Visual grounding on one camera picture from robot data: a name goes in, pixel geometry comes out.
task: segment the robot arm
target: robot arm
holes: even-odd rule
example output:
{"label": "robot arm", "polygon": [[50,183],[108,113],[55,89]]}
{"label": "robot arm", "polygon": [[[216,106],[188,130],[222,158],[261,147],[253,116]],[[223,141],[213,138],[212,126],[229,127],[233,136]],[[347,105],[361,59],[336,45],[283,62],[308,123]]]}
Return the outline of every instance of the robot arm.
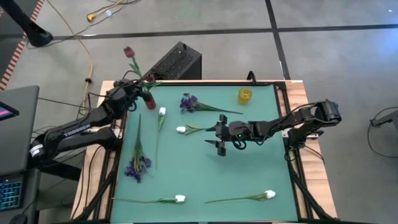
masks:
{"label": "robot arm", "polygon": [[253,141],[262,145],[265,140],[272,137],[276,132],[292,128],[288,131],[289,146],[293,148],[303,147],[308,135],[322,127],[336,126],[341,121],[338,105],[332,101],[325,100],[316,103],[299,106],[291,113],[272,121],[233,121],[227,126],[227,117],[220,115],[220,121],[206,131],[215,131],[216,137],[221,141],[205,140],[214,144],[218,149],[219,156],[226,155],[225,142],[230,141],[234,147],[243,150],[246,141]]}
{"label": "robot arm", "polygon": [[136,107],[135,101],[138,97],[142,97],[145,101],[150,100],[148,92],[142,90],[141,80],[115,82],[114,88],[106,92],[102,104],[84,118],[49,129],[37,136],[30,145],[32,157],[48,161],[61,152],[91,144],[111,147],[117,137],[110,128],[102,128],[97,133],[84,133],[84,131],[92,127],[106,126],[114,119],[121,119],[132,105]]}

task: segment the black box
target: black box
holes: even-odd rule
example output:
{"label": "black box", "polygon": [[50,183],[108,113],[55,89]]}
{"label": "black box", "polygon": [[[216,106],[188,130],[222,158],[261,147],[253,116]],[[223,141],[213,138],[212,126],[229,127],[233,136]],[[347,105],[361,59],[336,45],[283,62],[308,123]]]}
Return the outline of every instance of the black box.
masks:
{"label": "black box", "polygon": [[179,42],[148,73],[156,80],[201,80],[201,53]]}

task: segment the tripod leg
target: tripod leg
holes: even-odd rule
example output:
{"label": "tripod leg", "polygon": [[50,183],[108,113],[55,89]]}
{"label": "tripod leg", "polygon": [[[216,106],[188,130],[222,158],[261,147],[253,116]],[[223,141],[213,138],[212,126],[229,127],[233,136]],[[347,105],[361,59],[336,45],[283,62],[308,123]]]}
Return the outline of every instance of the tripod leg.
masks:
{"label": "tripod leg", "polygon": [[53,39],[51,33],[32,22],[14,0],[0,0],[0,6],[25,31],[33,46],[45,46]]}

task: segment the purple iris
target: purple iris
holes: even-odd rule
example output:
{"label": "purple iris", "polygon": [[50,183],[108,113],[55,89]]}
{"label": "purple iris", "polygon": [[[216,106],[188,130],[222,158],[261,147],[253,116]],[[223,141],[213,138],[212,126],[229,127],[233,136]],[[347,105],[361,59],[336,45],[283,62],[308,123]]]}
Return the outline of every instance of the purple iris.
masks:
{"label": "purple iris", "polygon": [[141,169],[135,170],[134,168],[134,159],[130,161],[130,164],[126,167],[126,171],[124,171],[124,175],[128,177],[133,177],[137,180],[137,183],[141,182],[141,176],[145,174],[146,168],[149,168],[152,164],[152,161],[144,156],[141,156],[139,159],[139,163],[141,165]]}
{"label": "purple iris", "polygon": [[145,158],[144,156],[141,156],[140,161],[144,162],[144,165],[146,168],[150,167],[152,165],[152,161],[148,158]]}
{"label": "purple iris", "polygon": [[189,111],[193,112],[199,109],[198,98],[195,96],[189,97],[189,93],[184,93],[184,96],[187,98],[181,99],[180,108],[182,108],[181,112]]}

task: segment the flower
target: flower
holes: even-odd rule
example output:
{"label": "flower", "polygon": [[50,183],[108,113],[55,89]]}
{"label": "flower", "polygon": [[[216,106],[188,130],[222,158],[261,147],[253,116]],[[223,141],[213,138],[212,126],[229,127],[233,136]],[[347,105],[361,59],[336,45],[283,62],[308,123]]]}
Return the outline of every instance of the flower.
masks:
{"label": "flower", "polygon": [[163,123],[164,123],[164,118],[166,115],[166,108],[165,107],[161,107],[159,109],[159,130],[158,130],[158,135],[157,135],[157,139],[156,139],[156,150],[155,150],[155,168],[157,169],[157,155],[159,152],[159,137],[160,137],[160,130],[162,129]]}
{"label": "flower", "polygon": [[195,97],[195,96],[189,97],[189,93],[184,93],[183,95],[184,95],[184,97],[181,99],[181,103],[180,103],[180,108],[181,108],[182,113],[185,111],[189,111],[191,113],[194,111],[220,111],[220,112],[242,114],[240,112],[222,110],[219,108],[215,108],[213,106],[206,105],[204,103],[200,103],[198,101],[197,97]]}
{"label": "flower", "polygon": [[184,203],[186,196],[184,195],[176,195],[175,196],[175,203]]}
{"label": "flower", "polygon": [[271,199],[271,198],[275,197],[275,195],[276,195],[276,193],[273,190],[267,190],[267,191],[265,191],[265,194],[266,194],[267,199]]}
{"label": "flower", "polygon": [[184,133],[185,133],[185,135],[189,135],[189,134],[195,133],[195,132],[197,132],[197,131],[202,131],[202,130],[208,129],[208,128],[199,128],[199,127],[195,127],[195,126],[188,125],[188,124],[186,124],[186,126],[187,126],[188,128],[186,128],[186,127],[184,127],[184,126],[178,127],[178,128],[177,128],[177,132],[178,132],[178,133],[181,133],[181,134],[184,134]]}
{"label": "flower", "polygon": [[146,158],[144,152],[142,150],[141,144],[141,114],[139,115],[138,122],[138,131],[136,143],[134,145],[134,149],[132,151],[132,157],[129,165],[126,167],[126,171],[124,171],[124,175],[128,177],[133,177],[137,180],[137,183],[141,182],[141,177],[146,173],[147,168],[152,165],[152,161],[149,158]]}
{"label": "flower", "polygon": [[149,168],[152,164],[152,161],[144,156],[141,156],[139,162],[143,162],[144,165],[139,165],[141,166],[141,168],[136,170],[135,159],[132,159],[132,161],[130,161],[130,164],[126,167],[126,171],[124,172],[124,175],[135,178],[137,180],[137,183],[141,182],[141,176],[146,172],[146,168]]}
{"label": "flower", "polygon": [[164,107],[163,107],[163,108],[160,108],[160,109],[159,109],[159,115],[160,115],[160,116],[164,116],[165,114],[166,114],[166,108],[164,108]]}
{"label": "flower", "polygon": [[246,196],[246,197],[237,197],[237,198],[212,200],[212,201],[208,201],[208,202],[205,202],[205,203],[225,202],[225,201],[229,201],[229,200],[242,200],[242,199],[251,199],[251,200],[257,200],[259,202],[263,202],[263,201],[271,199],[273,197],[275,197],[275,192],[272,191],[272,190],[267,190],[267,191],[265,191],[262,194],[250,195],[250,196]]}
{"label": "flower", "polygon": [[135,52],[132,50],[131,47],[125,47],[124,49],[124,54],[126,55],[126,57],[128,58],[133,58],[135,56]]}
{"label": "flower", "polygon": [[155,76],[153,75],[153,74],[148,74],[146,77],[145,77],[145,81],[147,81],[147,82],[149,82],[149,83],[155,83]]}
{"label": "flower", "polygon": [[160,198],[158,200],[135,200],[129,198],[112,198],[113,200],[122,200],[125,202],[137,203],[184,203],[187,197],[184,195],[176,195],[174,198]]}
{"label": "flower", "polygon": [[178,128],[177,128],[177,132],[178,132],[178,133],[182,133],[182,134],[185,133],[186,130],[187,130],[187,129],[186,129],[184,126],[178,127]]}

